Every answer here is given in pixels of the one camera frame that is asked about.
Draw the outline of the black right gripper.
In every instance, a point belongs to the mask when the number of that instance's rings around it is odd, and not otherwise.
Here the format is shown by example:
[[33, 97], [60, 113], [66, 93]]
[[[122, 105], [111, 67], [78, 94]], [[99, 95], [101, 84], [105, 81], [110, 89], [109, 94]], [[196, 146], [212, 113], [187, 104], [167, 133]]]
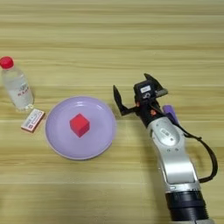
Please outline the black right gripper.
[[146, 73], [144, 75], [146, 81], [143, 86], [149, 91], [142, 93], [140, 90], [135, 90], [135, 106], [126, 108], [122, 104], [122, 97], [116, 86], [113, 86], [114, 99], [122, 116], [130, 113], [135, 113], [147, 127], [151, 122], [164, 116], [161, 111], [158, 98], [168, 94], [168, 90], [163, 88], [157, 79]]

